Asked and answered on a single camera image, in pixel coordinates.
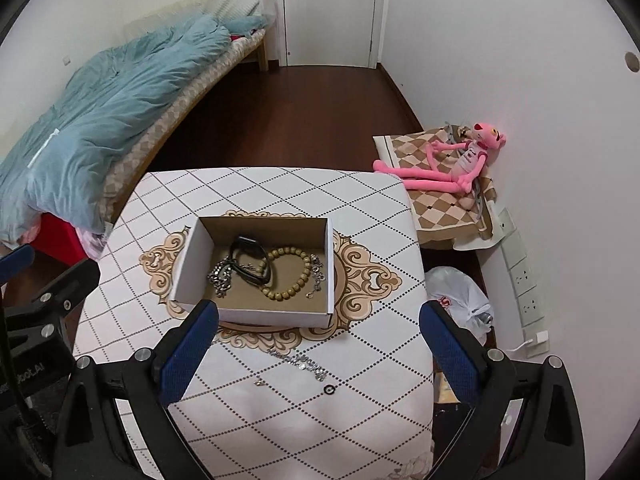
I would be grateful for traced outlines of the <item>checkered brown cushion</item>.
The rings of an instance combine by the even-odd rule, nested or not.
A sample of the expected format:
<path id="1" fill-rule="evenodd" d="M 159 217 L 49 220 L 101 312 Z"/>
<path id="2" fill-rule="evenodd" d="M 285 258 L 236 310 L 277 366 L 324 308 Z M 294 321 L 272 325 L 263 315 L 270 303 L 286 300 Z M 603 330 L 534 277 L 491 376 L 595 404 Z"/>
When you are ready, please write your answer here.
<path id="1" fill-rule="evenodd" d="M 423 246 L 477 250 L 506 235 L 489 165 L 506 136 L 486 122 L 374 139 L 373 170 L 405 187 Z"/>

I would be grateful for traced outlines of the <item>bed with patterned mattress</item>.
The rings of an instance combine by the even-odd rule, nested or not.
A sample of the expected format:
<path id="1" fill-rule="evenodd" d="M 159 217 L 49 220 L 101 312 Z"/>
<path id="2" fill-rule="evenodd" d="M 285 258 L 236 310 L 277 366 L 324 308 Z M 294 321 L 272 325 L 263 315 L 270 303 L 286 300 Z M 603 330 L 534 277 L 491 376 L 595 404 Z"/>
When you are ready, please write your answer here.
<path id="1" fill-rule="evenodd" d="M 134 39 L 160 25 L 167 25 L 198 11 L 208 13 L 201 5 L 201 0 L 179 0 L 127 24 L 125 37 Z M 256 15 L 219 23 L 224 24 L 231 32 L 230 46 L 215 62 L 196 74 L 160 118 L 155 119 L 142 133 L 129 153 L 111 166 L 104 183 L 103 197 L 99 202 L 99 211 L 105 222 L 116 222 L 129 196 L 171 133 L 223 76 L 238 64 L 247 61 L 257 62 L 263 72 L 269 70 L 266 36 L 274 22 L 268 25 L 263 16 Z"/>

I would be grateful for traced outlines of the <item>patterned white tablecloth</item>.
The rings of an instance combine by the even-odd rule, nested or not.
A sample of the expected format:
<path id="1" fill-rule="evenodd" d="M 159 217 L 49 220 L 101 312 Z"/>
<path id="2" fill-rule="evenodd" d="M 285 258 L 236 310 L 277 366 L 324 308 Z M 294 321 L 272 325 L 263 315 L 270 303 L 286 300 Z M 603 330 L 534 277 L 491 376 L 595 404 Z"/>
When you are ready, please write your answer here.
<path id="1" fill-rule="evenodd" d="M 421 479 L 434 372 L 418 326 L 424 271 L 408 196 L 385 174 L 312 168 L 152 172 L 99 261 L 76 356 L 127 359 L 183 310 L 172 271 L 198 217 L 322 217 L 334 227 L 324 330 L 226 324 L 170 414 L 218 479 Z M 265 382 L 255 386 L 257 379 Z"/>

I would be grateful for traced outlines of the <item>white power strip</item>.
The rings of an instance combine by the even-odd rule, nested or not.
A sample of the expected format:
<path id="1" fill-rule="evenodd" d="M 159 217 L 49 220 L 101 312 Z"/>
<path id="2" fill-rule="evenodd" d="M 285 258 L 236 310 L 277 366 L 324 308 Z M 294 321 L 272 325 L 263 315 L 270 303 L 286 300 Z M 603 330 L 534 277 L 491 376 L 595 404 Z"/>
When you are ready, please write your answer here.
<path id="1" fill-rule="evenodd" d="M 516 305 L 518 306 L 518 317 L 520 318 L 524 341 L 533 338 L 541 330 L 548 330 L 544 320 L 544 308 L 539 298 L 537 280 L 529 265 L 520 232 L 518 232 L 512 220 L 510 211 L 506 208 L 503 208 L 498 213 L 498 227 L 502 233 L 499 247 L 506 264 L 506 270 L 509 272 Z M 549 348 L 550 336 L 545 344 L 526 347 L 514 354 L 523 358 L 533 359 L 546 354 Z"/>

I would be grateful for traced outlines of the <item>white plastic bag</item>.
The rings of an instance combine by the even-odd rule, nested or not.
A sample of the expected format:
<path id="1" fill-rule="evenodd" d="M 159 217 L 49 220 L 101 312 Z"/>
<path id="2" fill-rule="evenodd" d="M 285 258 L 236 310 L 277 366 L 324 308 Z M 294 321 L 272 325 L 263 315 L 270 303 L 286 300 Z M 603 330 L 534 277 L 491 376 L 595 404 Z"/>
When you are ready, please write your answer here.
<path id="1" fill-rule="evenodd" d="M 457 326 L 486 344 L 494 325 L 495 312 L 487 296 L 472 278 L 451 266 L 436 266 L 425 273 L 429 300 L 437 300 Z"/>

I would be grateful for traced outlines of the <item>black wristband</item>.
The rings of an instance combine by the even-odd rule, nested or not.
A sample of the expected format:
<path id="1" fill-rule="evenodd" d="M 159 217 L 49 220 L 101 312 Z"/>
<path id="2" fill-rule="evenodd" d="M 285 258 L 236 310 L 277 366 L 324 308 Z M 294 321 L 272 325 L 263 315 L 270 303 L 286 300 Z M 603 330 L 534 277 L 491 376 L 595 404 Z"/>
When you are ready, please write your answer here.
<path id="1" fill-rule="evenodd" d="M 272 271 L 265 248 L 254 238 L 235 237 L 229 247 L 232 269 L 248 284 L 266 286 L 271 282 Z"/>

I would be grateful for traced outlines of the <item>pink panther plush toy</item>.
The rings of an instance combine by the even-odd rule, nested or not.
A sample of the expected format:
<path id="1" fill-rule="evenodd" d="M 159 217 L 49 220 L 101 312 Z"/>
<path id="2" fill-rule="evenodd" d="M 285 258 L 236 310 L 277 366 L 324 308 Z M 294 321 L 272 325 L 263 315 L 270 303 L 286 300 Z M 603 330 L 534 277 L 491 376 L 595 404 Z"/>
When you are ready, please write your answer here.
<path id="1" fill-rule="evenodd" d="M 506 135 L 486 122 L 474 122 L 458 128 L 458 139 L 444 142 L 436 136 L 428 142 L 425 168 L 394 168 L 377 159 L 373 171 L 398 177 L 408 191 L 469 194 L 488 160 L 506 144 Z"/>

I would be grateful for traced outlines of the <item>striped pillow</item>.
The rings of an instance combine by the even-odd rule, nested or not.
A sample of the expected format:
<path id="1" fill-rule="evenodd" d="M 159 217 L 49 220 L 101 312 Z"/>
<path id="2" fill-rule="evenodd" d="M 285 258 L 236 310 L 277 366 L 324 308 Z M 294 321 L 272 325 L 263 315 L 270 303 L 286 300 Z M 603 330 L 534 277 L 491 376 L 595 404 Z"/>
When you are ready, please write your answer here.
<path id="1" fill-rule="evenodd" d="M 220 22 L 261 15 L 271 25 L 277 16 L 274 0 L 201 0 L 201 5 Z"/>

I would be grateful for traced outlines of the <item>white cardboard box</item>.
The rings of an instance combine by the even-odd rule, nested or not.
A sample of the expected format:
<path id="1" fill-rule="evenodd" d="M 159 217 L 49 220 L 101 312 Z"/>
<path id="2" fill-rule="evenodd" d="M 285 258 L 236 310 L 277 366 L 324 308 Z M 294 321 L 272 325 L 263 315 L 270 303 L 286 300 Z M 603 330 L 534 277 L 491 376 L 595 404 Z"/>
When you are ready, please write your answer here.
<path id="1" fill-rule="evenodd" d="M 172 278 L 170 300 L 186 310 L 213 301 L 221 322 L 327 328 L 334 315 L 331 221 L 198 217 Z"/>

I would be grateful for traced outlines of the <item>teal duvet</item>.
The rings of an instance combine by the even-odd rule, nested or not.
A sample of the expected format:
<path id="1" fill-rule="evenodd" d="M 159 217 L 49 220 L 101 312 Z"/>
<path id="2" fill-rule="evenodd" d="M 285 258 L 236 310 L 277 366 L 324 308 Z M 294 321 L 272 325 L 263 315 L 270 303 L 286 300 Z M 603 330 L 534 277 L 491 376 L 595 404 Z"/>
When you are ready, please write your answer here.
<path id="1" fill-rule="evenodd" d="M 218 22 L 198 12 L 90 58 L 2 160 L 2 243 L 32 240 L 43 214 L 103 234 L 100 203 L 112 166 L 233 37 L 267 24 L 262 15 Z"/>

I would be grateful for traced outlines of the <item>white door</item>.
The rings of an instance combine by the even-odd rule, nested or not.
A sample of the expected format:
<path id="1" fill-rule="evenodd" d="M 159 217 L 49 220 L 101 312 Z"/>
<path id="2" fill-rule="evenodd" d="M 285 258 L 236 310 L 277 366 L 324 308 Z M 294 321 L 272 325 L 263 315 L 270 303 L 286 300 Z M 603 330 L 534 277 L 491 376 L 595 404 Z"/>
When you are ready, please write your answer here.
<path id="1" fill-rule="evenodd" d="M 285 66 L 373 68 L 384 0 L 280 0 Z"/>

